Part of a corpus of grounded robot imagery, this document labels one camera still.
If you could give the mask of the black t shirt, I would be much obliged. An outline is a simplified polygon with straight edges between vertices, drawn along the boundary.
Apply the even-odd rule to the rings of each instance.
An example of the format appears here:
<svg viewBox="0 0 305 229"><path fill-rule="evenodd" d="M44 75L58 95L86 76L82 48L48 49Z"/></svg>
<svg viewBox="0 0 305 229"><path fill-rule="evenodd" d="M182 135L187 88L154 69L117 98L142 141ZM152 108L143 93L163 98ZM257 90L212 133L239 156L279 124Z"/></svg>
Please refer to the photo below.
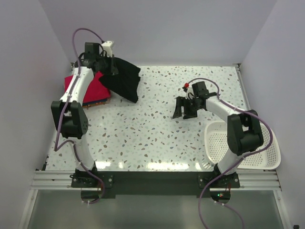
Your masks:
<svg viewBox="0 0 305 229"><path fill-rule="evenodd" d="M100 83L130 102L137 103L137 88L141 79L139 76L141 69L117 57L114 57L114 65L118 70L118 74L103 73L103 76L99 78Z"/></svg>

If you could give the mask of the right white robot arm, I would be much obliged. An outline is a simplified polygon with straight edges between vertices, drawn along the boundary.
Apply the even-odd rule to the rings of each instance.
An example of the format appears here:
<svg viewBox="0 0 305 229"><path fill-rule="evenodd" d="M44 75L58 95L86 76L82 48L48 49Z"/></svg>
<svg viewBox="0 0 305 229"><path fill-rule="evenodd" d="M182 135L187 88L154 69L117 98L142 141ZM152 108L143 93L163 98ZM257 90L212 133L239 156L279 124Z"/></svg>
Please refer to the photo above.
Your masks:
<svg viewBox="0 0 305 229"><path fill-rule="evenodd" d="M220 98L220 90L210 92L204 81L186 83L183 87L185 96L176 97L173 119L197 117L197 111L205 110L217 115L227 126L228 149L223 158L215 164L212 181L217 187L224 187L229 182L241 162L257 152L264 143L260 119L255 110L243 110Z"/></svg>

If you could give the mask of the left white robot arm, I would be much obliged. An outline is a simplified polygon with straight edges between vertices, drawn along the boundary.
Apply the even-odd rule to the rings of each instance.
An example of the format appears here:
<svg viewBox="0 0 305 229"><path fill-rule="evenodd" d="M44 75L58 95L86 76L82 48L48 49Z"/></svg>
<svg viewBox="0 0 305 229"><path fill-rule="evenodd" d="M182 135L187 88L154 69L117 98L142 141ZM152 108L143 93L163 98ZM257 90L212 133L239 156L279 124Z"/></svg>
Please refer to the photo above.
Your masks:
<svg viewBox="0 0 305 229"><path fill-rule="evenodd" d="M88 187L98 184L99 176L94 173L95 161L87 144L89 120L83 109L83 100L90 83L98 72L117 73L114 65L113 41L101 43L87 42L85 51L76 54L72 79L63 96L51 103L53 121L57 130L54 150L60 150L65 144L71 145L76 160L76 170L85 172L82 182Z"/></svg>

